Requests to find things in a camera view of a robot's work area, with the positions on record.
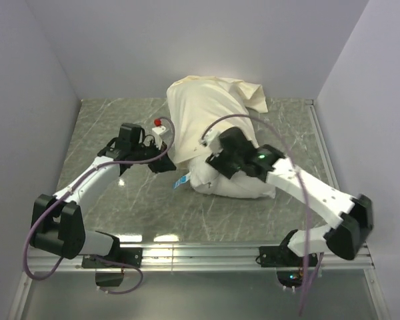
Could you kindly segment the cream pillowcase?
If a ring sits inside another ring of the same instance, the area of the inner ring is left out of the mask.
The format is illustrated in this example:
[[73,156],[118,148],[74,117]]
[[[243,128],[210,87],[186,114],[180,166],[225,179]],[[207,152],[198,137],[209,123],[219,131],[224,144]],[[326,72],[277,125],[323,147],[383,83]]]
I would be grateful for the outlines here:
[[167,89],[167,104],[175,126],[173,162],[180,167],[210,154],[199,142],[214,121],[226,115],[247,115],[249,109],[268,112],[262,85],[225,77],[180,79]]

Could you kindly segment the white pillow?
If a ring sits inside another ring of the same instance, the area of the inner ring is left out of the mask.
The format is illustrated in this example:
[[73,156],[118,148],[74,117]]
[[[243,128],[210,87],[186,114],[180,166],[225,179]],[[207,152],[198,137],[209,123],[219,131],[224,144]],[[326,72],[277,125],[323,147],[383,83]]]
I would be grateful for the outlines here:
[[176,189],[184,183],[198,193],[218,195],[237,199],[259,199],[269,197],[274,199],[276,189],[258,178],[249,177],[243,171],[235,173],[228,179],[220,174],[210,164],[206,163],[207,155],[200,155],[188,162],[189,172],[179,178],[174,184]]

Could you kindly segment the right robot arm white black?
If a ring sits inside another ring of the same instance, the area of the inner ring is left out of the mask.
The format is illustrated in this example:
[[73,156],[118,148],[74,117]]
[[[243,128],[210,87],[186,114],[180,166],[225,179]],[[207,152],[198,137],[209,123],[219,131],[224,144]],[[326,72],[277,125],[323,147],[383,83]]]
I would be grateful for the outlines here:
[[373,230],[373,202],[352,196],[322,182],[271,145],[255,147],[242,130],[209,130],[200,140],[211,150],[206,162],[224,177],[252,177],[304,203],[324,221],[322,227],[294,231],[280,250],[284,264],[296,266],[303,257],[330,250],[354,260]]

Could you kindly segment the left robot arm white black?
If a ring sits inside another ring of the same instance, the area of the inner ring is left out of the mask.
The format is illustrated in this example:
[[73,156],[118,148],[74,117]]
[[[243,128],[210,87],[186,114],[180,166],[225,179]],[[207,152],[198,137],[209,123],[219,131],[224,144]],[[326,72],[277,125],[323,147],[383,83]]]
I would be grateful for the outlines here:
[[133,165],[147,165],[154,173],[176,169],[168,156],[172,144],[163,136],[175,136],[175,126],[152,128],[152,140],[140,125],[124,123],[78,178],[53,195],[40,195],[34,203],[28,245],[65,259],[97,255],[106,268],[121,260],[119,240],[113,235],[89,231],[83,215],[99,199],[109,184],[117,181]]

